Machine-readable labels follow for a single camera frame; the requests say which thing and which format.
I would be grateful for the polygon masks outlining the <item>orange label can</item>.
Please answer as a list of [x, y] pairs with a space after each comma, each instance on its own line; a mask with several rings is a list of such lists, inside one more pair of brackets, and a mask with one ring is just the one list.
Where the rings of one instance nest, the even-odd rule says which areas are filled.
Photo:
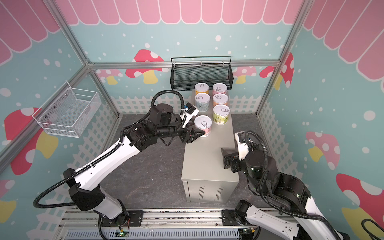
[[229, 105], [229, 97], [226, 94], [215, 94], [213, 97], [213, 106]]

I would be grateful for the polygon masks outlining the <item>pink label can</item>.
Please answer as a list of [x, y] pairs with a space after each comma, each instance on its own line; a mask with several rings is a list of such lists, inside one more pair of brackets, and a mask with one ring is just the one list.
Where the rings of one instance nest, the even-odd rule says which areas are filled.
[[213, 85], [212, 93], [213, 95], [216, 94], [227, 94], [228, 87], [223, 83], [216, 83]]

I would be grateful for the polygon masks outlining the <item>beige label can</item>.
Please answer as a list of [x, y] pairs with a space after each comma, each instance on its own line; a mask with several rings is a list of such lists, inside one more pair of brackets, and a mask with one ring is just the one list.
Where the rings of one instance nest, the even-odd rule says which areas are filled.
[[200, 115], [197, 116], [194, 120], [195, 126], [199, 129], [205, 132], [205, 134], [202, 136], [202, 138], [208, 137], [211, 133], [212, 128], [212, 120], [210, 117], [206, 115]]

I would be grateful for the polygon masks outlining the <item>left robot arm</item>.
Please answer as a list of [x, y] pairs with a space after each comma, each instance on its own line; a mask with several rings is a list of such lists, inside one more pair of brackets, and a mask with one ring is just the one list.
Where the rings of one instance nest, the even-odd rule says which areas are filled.
[[[183, 96], [174, 90], [160, 91], [153, 97], [144, 117], [121, 130], [119, 139], [106, 151], [86, 165], [67, 169], [64, 179], [39, 194], [33, 201], [38, 209], [78, 207], [81, 211], [94, 211], [100, 219], [108, 219], [123, 226], [130, 215], [122, 201], [111, 197], [100, 186], [101, 181], [128, 159], [165, 138], [179, 138], [189, 144], [204, 135], [194, 127], [192, 118], [199, 113], [197, 107], [185, 103]], [[58, 187], [67, 184], [72, 202], [41, 204], [40, 200]]]

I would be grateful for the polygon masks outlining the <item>white lid can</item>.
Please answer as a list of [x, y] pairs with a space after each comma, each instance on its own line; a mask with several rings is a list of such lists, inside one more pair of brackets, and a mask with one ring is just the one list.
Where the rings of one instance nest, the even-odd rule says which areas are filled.
[[210, 107], [211, 97], [206, 93], [198, 93], [195, 96], [195, 106], [200, 112], [207, 112]]

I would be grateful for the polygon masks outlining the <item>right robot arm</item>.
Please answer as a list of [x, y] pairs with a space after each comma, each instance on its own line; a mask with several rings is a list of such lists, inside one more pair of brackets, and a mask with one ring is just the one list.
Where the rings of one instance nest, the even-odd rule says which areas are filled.
[[224, 168], [243, 172], [249, 191], [270, 207], [278, 216], [267, 213], [248, 201], [241, 200], [233, 211], [222, 212], [223, 223], [236, 222], [244, 228], [239, 238], [256, 240], [267, 230], [284, 240], [348, 240], [324, 217], [309, 189], [297, 177], [278, 170], [260, 135], [253, 131], [235, 134], [237, 152], [222, 149]]

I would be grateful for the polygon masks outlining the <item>green label can front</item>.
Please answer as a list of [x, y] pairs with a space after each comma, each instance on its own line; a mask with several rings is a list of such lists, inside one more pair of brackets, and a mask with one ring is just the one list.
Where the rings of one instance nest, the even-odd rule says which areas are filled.
[[225, 125], [228, 122], [230, 108], [227, 105], [216, 105], [213, 107], [213, 122], [217, 125]]

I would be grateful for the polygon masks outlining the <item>yellow label can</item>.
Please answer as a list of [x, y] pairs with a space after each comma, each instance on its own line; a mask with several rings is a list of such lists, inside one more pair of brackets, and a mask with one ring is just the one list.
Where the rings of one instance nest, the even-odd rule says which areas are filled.
[[209, 94], [209, 88], [210, 86], [206, 83], [197, 83], [195, 85], [195, 95], [200, 93]]

